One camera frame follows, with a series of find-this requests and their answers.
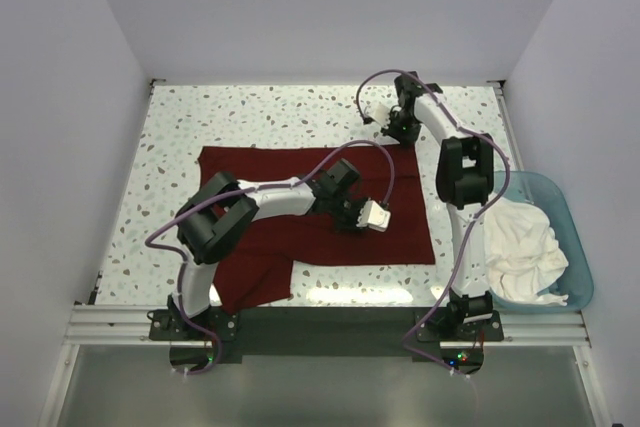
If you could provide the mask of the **dark red t-shirt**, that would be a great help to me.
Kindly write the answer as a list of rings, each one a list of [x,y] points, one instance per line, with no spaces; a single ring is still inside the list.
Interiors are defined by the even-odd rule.
[[[387,230],[339,232],[327,215],[283,216],[253,223],[214,277],[226,312],[288,298],[296,261],[320,267],[434,264],[415,152],[394,145],[383,151],[360,146],[340,155],[359,171],[362,194],[376,200],[391,195]]]

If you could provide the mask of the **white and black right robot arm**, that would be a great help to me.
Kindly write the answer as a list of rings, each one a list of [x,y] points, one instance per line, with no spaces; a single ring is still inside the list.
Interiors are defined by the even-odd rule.
[[[486,134],[466,130],[437,102],[441,89],[423,85],[415,72],[394,79],[398,104],[383,115],[381,132],[400,145],[414,145],[426,128],[440,147],[435,187],[452,231],[454,270],[430,317],[421,323],[444,339],[469,339],[493,315],[486,268],[484,212],[494,189],[494,144]]]

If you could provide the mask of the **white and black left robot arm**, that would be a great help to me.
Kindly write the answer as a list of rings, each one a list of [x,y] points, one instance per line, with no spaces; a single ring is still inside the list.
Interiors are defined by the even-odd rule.
[[[185,265],[168,301],[173,329],[185,339],[200,337],[207,327],[208,296],[220,261],[229,256],[251,224],[282,216],[326,214],[337,228],[362,231],[388,220],[371,198],[354,197],[350,188],[360,174],[341,159],[316,179],[291,177],[274,183],[216,174],[179,211],[177,239],[186,248]]]

